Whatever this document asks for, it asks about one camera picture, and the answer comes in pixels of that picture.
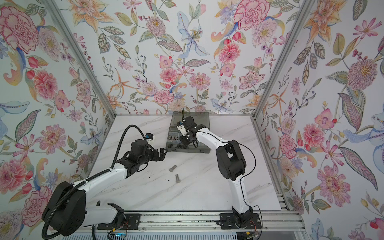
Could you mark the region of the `grey plastic organizer box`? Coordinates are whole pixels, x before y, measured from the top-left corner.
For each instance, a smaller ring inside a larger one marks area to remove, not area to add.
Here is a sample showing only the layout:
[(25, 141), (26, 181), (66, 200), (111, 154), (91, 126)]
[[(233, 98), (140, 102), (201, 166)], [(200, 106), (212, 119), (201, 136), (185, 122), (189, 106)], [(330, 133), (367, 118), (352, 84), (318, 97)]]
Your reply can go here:
[(210, 127), (209, 113), (174, 112), (172, 115), (166, 148), (168, 152), (210, 153), (211, 149), (198, 142), (196, 133)]

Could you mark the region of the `silver hex bolt long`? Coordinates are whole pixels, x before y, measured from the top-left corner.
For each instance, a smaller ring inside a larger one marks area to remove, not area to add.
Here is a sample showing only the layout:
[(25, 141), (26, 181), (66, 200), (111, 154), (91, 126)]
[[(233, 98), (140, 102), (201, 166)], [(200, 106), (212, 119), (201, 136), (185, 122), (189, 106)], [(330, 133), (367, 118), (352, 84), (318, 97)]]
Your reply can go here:
[(178, 184), (178, 183), (180, 183), (180, 182), (181, 182), (180, 177), (179, 177), (178, 174), (176, 174), (176, 183)]

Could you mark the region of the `aluminium corner post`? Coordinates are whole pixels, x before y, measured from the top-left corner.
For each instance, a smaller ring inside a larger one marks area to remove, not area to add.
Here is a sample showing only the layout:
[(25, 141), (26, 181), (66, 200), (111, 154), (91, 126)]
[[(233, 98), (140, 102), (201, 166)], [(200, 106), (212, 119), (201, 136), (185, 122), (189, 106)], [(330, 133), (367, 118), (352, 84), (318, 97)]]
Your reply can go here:
[(100, 101), (102, 102), (104, 109), (106, 112), (111, 116), (112, 121), (115, 120), (117, 114), (113, 110), (109, 100), (107, 99), (107, 96), (103, 92), (103, 89), (94, 74), (92, 68), (90, 67), (88, 61), (86, 60), (82, 48), (77, 43), (72, 31), (70, 30), (67, 22), (65, 21), (63, 15), (61, 14), (61, 11), (59, 10), (57, 4), (55, 1), (42, 1), (43, 5), (47, 9), (48, 13), (51, 15), (54, 23), (57, 25), (58, 30), (60, 33), (63, 34), (64, 40), (69, 45), (70, 49), (74, 52), (74, 56), (81, 67), (81, 69), (85, 72), (86, 76), (88, 77), (88, 80), (90, 81), (93, 89), (95, 90), (96, 94), (99, 96)]
[(266, 104), (269, 94), (280, 74), (280, 72), (283, 70), (283, 67), (294, 47), (294, 44), (297, 40), (297, 37), (304, 25), (305, 20), (307, 19), (308, 15), (310, 14), (311, 8), (313, 7), (314, 2), (313, 1), (303, 1), (303, 4), (301, 8), (298, 11), (298, 16), (296, 17), (296, 20), (293, 24), (293, 27), (290, 31), (290, 36), (286, 40), (286, 43), (284, 47), (282, 48), (281, 54), (277, 58), (277, 63), (275, 68), (273, 69), (271, 73), (270, 79), (267, 81), (267, 85), (263, 91), (262, 98), (259, 101), (258, 106), (256, 107), (255, 113), (253, 115), (253, 119), (256, 120), (263, 111), (263, 107)]

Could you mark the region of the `aluminium mounting rail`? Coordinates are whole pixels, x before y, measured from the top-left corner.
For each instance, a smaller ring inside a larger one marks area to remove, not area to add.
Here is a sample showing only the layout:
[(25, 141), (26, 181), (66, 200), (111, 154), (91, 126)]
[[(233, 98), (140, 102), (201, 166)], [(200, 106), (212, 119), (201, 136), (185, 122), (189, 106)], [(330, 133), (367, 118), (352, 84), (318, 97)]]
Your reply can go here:
[(63, 236), (95, 225), (98, 230), (167, 231), (167, 232), (303, 232), (305, 224), (296, 212), (254, 211), (245, 223), (236, 221), (230, 211), (124, 211), (115, 218), (104, 214), (86, 214), (64, 220), (55, 227)]

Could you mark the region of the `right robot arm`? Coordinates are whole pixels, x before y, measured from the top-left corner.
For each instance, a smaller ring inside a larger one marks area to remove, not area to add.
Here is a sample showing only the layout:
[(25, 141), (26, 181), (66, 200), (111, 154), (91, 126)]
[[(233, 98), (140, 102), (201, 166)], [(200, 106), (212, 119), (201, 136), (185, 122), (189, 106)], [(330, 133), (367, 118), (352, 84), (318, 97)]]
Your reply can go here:
[(241, 224), (250, 220), (253, 210), (248, 205), (243, 188), (247, 164), (240, 144), (215, 135), (204, 125), (197, 125), (191, 116), (178, 122), (177, 129), (182, 134), (180, 140), (183, 145), (201, 143), (215, 151), (219, 171), (229, 182), (234, 219)]

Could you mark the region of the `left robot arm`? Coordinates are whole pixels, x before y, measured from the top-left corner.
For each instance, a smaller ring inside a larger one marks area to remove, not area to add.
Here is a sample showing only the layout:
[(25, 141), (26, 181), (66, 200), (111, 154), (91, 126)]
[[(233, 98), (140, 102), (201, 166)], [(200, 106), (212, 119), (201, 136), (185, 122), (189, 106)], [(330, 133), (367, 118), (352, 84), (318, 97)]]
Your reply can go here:
[(123, 208), (114, 203), (102, 205), (91, 202), (103, 190), (140, 172), (141, 166), (163, 161), (167, 153), (164, 148), (154, 149), (147, 140), (136, 140), (122, 158), (115, 155), (108, 169), (73, 184), (59, 184), (42, 214), (42, 238), (66, 237), (80, 228), (99, 224), (110, 225), (114, 229), (123, 227), (127, 222)]

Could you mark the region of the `left aluminium corner post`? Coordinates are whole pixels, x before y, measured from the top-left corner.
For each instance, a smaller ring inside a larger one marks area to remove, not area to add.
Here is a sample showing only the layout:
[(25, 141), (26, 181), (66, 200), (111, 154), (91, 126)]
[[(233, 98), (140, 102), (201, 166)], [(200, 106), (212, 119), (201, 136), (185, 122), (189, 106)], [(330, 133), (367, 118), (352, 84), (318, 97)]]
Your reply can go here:
[(58, 30), (60, 33), (63, 34), (64, 40), (69, 45), (70, 49), (74, 52), (74, 56), (81, 67), (81, 69), (85, 72), (86, 76), (88, 77), (88, 80), (90, 81), (93, 89), (95, 90), (96, 94), (99, 96), (100, 101), (102, 102), (104, 109), (106, 112), (111, 116), (112, 121), (115, 120), (117, 114), (113, 110), (109, 100), (107, 99), (107, 96), (103, 92), (103, 89), (94, 74), (92, 68), (90, 67), (88, 61), (86, 60), (82, 48), (77, 43), (72, 31), (70, 30), (67, 22), (65, 21), (63, 15), (61, 14), (61, 11), (59, 10), (57, 4), (55, 1), (42, 1), (43, 5), (47, 9), (48, 13), (51, 15), (54, 23), (57, 25)]

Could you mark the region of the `right aluminium corner post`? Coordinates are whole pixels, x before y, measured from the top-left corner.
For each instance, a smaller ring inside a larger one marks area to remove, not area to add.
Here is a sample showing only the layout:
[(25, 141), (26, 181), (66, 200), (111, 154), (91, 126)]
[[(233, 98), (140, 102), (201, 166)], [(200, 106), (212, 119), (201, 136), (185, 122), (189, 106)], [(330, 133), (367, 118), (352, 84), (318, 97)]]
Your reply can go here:
[(311, 8), (313, 7), (314, 2), (313, 1), (303, 1), (303, 4), (301, 8), (298, 11), (298, 16), (296, 17), (296, 20), (293, 24), (293, 27), (290, 31), (290, 36), (286, 40), (286, 43), (284, 47), (282, 48), (281, 54), (277, 58), (277, 63), (275, 68), (273, 69), (271, 73), (270, 79), (267, 81), (267, 85), (263, 91), (262, 98), (259, 101), (258, 106), (256, 107), (255, 113), (253, 115), (253, 119), (256, 120), (263, 111), (263, 107), (266, 104), (269, 94), (280, 74), (280, 72), (283, 70), (283, 67), (294, 47), (294, 44), (297, 40), (297, 37), (304, 25), (305, 20), (307, 19), (308, 15), (310, 14)]

